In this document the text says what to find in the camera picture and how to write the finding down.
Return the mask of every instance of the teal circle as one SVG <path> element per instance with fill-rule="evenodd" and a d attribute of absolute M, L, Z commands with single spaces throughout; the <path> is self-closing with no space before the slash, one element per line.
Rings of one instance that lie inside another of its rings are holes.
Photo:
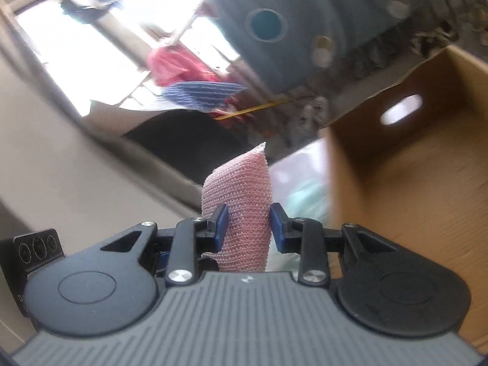
<path fill-rule="evenodd" d="M 260 41 L 279 41 L 285 32 L 284 21 L 271 9 L 257 9 L 249 14 L 249 31 Z"/>

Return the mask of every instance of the triangular cutout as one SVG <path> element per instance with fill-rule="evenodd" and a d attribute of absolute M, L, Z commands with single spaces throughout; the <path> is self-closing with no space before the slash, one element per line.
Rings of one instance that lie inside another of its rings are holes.
<path fill-rule="evenodd" d="M 132 231 L 131 233 L 124 235 L 122 238 L 116 239 L 115 241 L 105 245 L 100 250 L 105 252 L 119 252 L 127 253 L 130 252 L 134 244 L 139 239 L 142 231 Z"/>

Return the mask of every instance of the gray ridged panel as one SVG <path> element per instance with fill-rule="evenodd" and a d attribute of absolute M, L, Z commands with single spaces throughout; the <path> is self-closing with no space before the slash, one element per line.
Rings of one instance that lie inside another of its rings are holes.
<path fill-rule="evenodd" d="M 361 328 L 327 291 L 288 273 L 207 273 L 168 290 L 131 328 L 97 339 L 41 332 L 14 359 L 21 366 L 474 366 L 481 356 L 453 333 L 400 340 Z"/>

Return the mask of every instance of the camera lens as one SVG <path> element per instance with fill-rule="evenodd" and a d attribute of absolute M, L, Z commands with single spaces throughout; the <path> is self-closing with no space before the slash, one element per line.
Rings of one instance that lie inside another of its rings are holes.
<path fill-rule="evenodd" d="M 47 256 L 46 245 L 41 237 L 35 237 L 32 241 L 32 247 L 34 249 L 34 253 L 39 259 L 45 259 Z"/>
<path fill-rule="evenodd" d="M 19 246 L 19 256 L 20 259 L 26 264 L 29 264 L 30 260 L 32 259 L 30 249 L 25 243 L 21 243 Z"/>
<path fill-rule="evenodd" d="M 47 237 L 47 247 L 51 249 L 51 252 L 55 252 L 58 249 L 58 244 L 52 235 Z"/>

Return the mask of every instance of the cardboard box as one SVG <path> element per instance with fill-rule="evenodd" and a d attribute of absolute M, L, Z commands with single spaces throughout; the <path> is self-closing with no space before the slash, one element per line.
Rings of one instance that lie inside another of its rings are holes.
<path fill-rule="evenodd" d="M 381 123 L 412 95 L 421 97 L 417 110 Z M 458 273 L 472 292 L 460 334 L 481 352 L 488 352 L 487 121 L 488 65 L 448 47 L 323 131 L 334 225 L 361 224 Z"/>

